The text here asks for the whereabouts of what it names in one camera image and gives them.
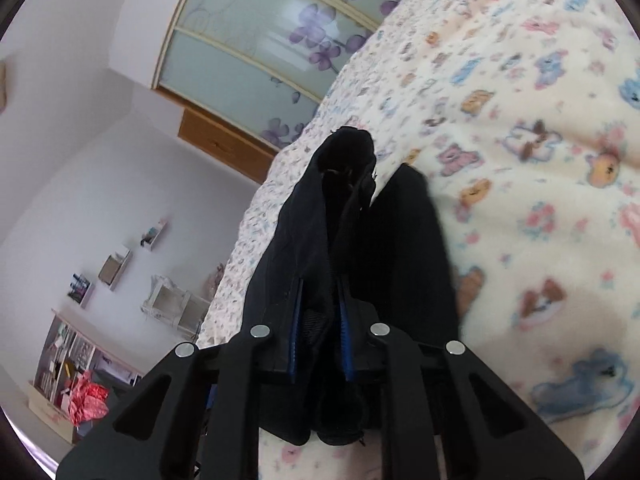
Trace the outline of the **black pants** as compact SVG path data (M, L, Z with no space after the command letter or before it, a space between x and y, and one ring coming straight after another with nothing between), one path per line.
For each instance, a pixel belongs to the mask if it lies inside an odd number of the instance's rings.
M446 244L423 174L399 166L378 188L370 133L344 127L317 148L284 202L273 238L246 291L248 312L288 298L302 285L294 414L303 441L359 440L369 423L361 394L345 375L341 307L368 304L378 319L419 344L459 335L456 293Z

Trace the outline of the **red crumpled cloth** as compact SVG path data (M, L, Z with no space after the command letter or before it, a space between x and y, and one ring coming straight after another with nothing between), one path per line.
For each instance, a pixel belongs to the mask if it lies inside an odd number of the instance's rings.
M83 422L103 418L108 413L109 393L107 388L93 382L90 375L82 375L70 390L70 422L79 427Z

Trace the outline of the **pink white bookshelf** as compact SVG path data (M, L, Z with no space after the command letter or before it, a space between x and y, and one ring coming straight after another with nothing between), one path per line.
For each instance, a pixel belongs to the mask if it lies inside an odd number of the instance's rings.
M108 351L85 325L55 312L44 340L34 379L28 385L29 409L55 434L75 444L88 434L93 422L75 424L70 417L72 394L82 379L101 384L114 393L134 386L140 370Z

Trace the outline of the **brown wooden door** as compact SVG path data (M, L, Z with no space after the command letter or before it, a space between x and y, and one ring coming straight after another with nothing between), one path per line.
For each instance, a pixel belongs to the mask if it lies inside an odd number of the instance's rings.
M183 112L178 138L258 184L266 180L277 154L265 142L228 122L190 108Z

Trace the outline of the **teddy bear print bedspread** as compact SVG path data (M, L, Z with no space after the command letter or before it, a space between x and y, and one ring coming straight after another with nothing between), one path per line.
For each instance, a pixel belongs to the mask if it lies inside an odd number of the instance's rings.
M424 174L462 339L593 477L639 407L639 40L616 0L401 0L274 159L240 224L202 347L312 153L371 133L376 182Z

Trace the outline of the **frosted glass floral wardrobe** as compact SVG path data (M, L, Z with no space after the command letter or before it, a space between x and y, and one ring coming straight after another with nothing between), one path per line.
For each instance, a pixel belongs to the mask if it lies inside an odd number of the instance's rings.
M398 3L180 0L155 82L280 150Z

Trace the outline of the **middle white wall shelf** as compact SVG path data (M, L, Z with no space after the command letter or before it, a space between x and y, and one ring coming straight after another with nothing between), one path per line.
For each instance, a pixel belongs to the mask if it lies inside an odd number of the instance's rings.
M131 255L132 251L126 246L120 246L114 250L114 252L106 258L98 273L99 282L109 290L113 290L122 276L122 272L124 272L126 266L128 266Z

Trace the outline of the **white wall shelf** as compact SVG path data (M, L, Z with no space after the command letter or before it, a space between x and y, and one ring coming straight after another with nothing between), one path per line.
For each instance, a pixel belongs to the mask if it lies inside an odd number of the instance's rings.
M131 255L132 251L126 246L120 246L114 250L114 252L106 258L98 273L99 282L109 290L113 290L122 276L122 272L124 272L126 266L128 266Z
M166 218L161 218L158 220L154 226L151 226L147 229L139 240L139 245L142 248L147 250L151 250L156 243L156 241L160 238L160 234L162 234L163 229L167 226L168 220Z

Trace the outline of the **wall shelf with books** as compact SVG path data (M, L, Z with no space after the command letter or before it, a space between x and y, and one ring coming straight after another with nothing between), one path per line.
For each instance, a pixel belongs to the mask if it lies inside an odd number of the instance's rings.
M83 309L87 305L93 289L93 282L85 277L84 274L74 273L70 281L70 287L66 292L66 297L73 301L76 306Z

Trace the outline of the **upper white wall shelf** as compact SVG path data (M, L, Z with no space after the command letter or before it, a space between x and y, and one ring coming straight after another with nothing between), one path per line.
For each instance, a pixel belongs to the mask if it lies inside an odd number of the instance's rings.
M151 226L147 229L139 240L139 245L142 248L147 250L151 250L156 243L156 241L160 238L160 234L162 234L163 229L167 226L168 220L166 218L161 218L158 220L154 226Z

